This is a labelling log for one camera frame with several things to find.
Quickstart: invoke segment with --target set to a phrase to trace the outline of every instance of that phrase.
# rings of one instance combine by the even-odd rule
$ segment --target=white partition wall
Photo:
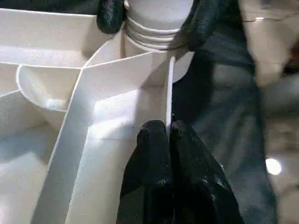
[[[0,9],[1,224],[114,224],[141,126],[169,130],[184,54],[95,20]]]

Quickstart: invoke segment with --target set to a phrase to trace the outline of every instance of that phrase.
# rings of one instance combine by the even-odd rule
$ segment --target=white plastic part
[[[153,49],[174,49],[185,44],[184,32],[197,0],[128,0],[129,36]]]
[[[115,223],[141,125],[169,132],[173,74],[192,53],[112,38],[95,20],[0,9],[2,224]]]
[[[17,83],[23,95],[57,130],[64,119],[80,69],[20,66]]]
[[[126,34],[125,30],[122,30],[113,39],[107,41],[86,63],[85,67],[136,56],[145,52],[153,52],[157,57],[163,58],[163,60],[169,60],[172,56],[175,56],[174,83],[187,73],[194,55],[194,52],[190,52],[186,48],[169,51],[147,48],[135,42]]]
[[[189,16],[194,0],[128,0],[128,17],[156,30],[180,30]]]
[[[92,15],[0,8],[0,62],[82,67],[110,35]]]

